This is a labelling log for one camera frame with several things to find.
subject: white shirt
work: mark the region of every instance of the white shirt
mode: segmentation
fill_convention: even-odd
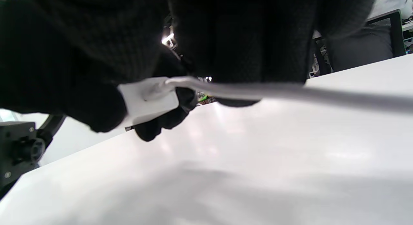
[[[400,9],[401,18],[407,19],[413,13],[412,6],[412,0],[376,0],[369,18]]]

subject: black knob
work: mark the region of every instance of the black knob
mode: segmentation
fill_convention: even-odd
[[[21,143],[17,151],[17,158],[22,161],[37,163],[45,152],[45,142],[40,138]]]

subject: white cable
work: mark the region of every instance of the white cable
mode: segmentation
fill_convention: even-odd
[[[145,100],[156,100],[175,87],[204,91],[218,98],[232,100],[261,100],[263,98],[298,100],[370,110],[413,113],[413,98],[367,93],[350,93],[302,87],[293,83],[204,83],[193,77],[169,78],[149,89]]]

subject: black chair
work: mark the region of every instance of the black chair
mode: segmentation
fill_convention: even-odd
[[[384,19],[390,19],[390,38],[391,38],[391,48],[393,49],[393,57],[406,55],[406,49],[404,48],[403,42],[403,31],[401,29],[401,15],[400,10],[394,10],[387,12],[386,14],[370,18],[367,24],[373,24]]]
[[[379,15],[373,18],[370,18],[366,24],[373,24],[378,21],[382,21],[385,19],[390,19],[390,38],[391,38],[391,48],[393,51],[393,57],[404,56],[406,55],[406,49],[404,48],[403,42],[403,31],[402,31],[402,21],[400,10],[394,10],[391,12],[387,12],[383,15]],[[321,40],[322,37],[317,37],[314,39],[315,50],[314,54],[316,55],[316,59],[318,62],[318,66],[320,68],[320,75],[326,75],[331,73],[330,66],[326,63],[324,56],[320,52],[320,46],[317,43],[318,40]]]

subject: person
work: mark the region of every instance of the person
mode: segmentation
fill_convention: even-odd
[[[412,0],[375,0],[369,18],[399,9],[401,18],[412,15]],[[326,40],[328,58],[334,72],[367,65],[393,57],[390,19],[365,25],[343,39]]]
[[[304,84],[314,29],[344,37],[374,0],[168,0],[179,52],[161,45],[157,0],[6,0],[0,5],[0,107],[65,114],[107,132],[127,114],[117,86],[156,75],[216,83]],[[146,141],[187,116],[180,107],[135,126]],[[217,99],[228,106],[256,102]]]

